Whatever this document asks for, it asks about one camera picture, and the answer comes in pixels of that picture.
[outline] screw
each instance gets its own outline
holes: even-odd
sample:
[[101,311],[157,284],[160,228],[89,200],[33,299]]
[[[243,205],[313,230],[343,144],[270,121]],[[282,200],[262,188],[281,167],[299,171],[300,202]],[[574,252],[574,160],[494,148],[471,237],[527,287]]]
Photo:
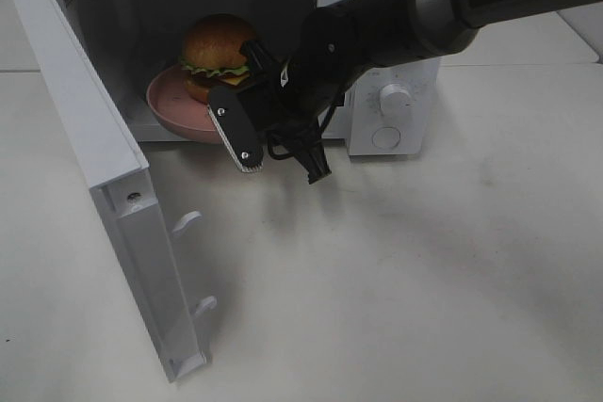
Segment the screw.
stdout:
[[127,200],[130,202],[135,202],[137,201],[139,198],[141,197],[141,195],[138,192],[133,192],[130,195],[128,195]]

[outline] pink plate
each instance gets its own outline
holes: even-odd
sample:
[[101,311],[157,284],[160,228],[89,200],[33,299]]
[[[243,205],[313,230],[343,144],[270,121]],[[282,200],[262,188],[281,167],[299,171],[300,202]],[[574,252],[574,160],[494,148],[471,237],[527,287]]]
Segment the pink plate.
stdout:
[[147,103],[157,120],[170,132],[202,143],[222,143],[207,106],[195,101],[185,90],[187,73],[172,66],[158,75],[147,88]]

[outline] hamburger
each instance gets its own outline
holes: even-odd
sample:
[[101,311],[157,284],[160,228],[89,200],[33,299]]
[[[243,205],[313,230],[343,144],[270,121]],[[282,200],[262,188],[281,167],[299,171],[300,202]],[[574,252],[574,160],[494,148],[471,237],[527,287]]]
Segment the hamburger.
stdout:
[[257,38],[253,27],[231,14],[206,16],[185,35],[180,63],[188,72],[188,94],[207,104],[215,86],[240,86],[249,77],[247,58],[239,50],[243,42]]

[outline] open microwave door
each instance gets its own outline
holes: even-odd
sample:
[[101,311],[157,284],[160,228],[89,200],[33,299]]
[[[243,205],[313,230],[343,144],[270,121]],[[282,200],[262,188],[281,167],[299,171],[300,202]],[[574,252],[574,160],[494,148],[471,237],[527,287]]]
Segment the open microwave door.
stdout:
[[208,360],[202,314],[187,301],[148,163],[67,20],[60,0],[14,0],[41,74],[169,381]]

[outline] white microwave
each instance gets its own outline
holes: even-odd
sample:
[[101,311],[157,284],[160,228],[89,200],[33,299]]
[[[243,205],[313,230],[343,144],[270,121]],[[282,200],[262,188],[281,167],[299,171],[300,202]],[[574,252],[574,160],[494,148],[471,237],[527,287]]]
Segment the white microwave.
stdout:
[[[172,242],[200,217],[165,224],[139,141],[178,141],[145,103],[204,15],[248,20],[276,56],[297,45],[302,19],[338,0],[14,0],[90,194],[169,381],[207,363],[204,317],[218,302],[180,278]],[[412,154],[425,132],[439,59],[371,70],[338,107],[325,138],[350,155]]]

